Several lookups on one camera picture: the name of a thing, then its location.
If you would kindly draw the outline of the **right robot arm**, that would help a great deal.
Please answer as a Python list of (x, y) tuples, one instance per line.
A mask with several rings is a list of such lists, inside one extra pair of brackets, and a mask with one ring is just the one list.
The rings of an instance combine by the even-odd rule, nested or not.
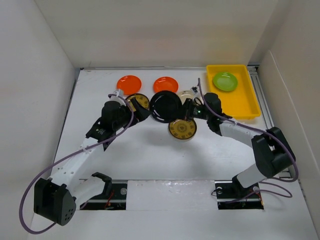
[(254, 184), (274, 179), (275, 175), (292, 166), (294, 182), (299, 176), (296, 157), (284, 134), (277, 127), (262, 130), (236, 121), (222, 111), (221, 101), (215, 93), (206, 93), (202, 99), (185, 97), (182, 103), (182, 116), (205, 120), (209, 129), (222, 137), (231, 138), (250, 147), (254, 163), (233, 177), (231, 191), (243, 197)]

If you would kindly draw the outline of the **green plate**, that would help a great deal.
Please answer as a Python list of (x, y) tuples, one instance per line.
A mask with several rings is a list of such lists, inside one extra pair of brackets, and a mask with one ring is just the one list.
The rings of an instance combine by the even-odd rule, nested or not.
[(234, 91), (238, 87), (238, 79), (230, 72), (218, 72), (212, 81), (219, 90), (225, 92)]

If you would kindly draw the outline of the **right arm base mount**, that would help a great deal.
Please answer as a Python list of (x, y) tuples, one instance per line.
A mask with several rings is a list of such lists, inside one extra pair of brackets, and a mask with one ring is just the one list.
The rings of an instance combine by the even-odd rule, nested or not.
[(243, 188), (231, 180), (216, 180), (211, 195), (216, 197), (219, 210), (263, 210), (258, 183)]

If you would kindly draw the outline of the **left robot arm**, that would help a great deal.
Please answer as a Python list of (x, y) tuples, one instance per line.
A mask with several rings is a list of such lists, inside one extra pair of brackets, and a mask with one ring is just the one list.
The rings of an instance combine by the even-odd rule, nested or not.
[(150, 114), (136, 99), (125, 104), (119, 100), (107, 101), (101, 116), (85, 135), (80, 153), (70, 157), (48, 179), (40, 178), (35, 183), (34, 212), (64, 226), (75, 211), (91, 198), (107, 198), (113, 192), (111, 177), (96, 171), (80, 182), (81, 175), (103, 155), (116, 138), (117, 131), (144, 121)]

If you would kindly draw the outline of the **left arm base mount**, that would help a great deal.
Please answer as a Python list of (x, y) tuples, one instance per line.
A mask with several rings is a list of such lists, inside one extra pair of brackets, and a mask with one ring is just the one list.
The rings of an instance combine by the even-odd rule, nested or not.
[(122, 211), (126, 210), (128, 193), (127, 180), (113, 180), (109, 195), (96, 195), (80, 206), (80, 210)]

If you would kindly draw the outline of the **black plate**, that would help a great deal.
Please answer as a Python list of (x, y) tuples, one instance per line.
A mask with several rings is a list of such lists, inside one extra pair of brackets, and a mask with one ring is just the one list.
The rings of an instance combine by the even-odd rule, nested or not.
[(170, 123), (178, 119), (182, 102), (178, 95), (168, 90), (162, 90), (153, 95), (149, 110), (153, 119), (160, 123)]

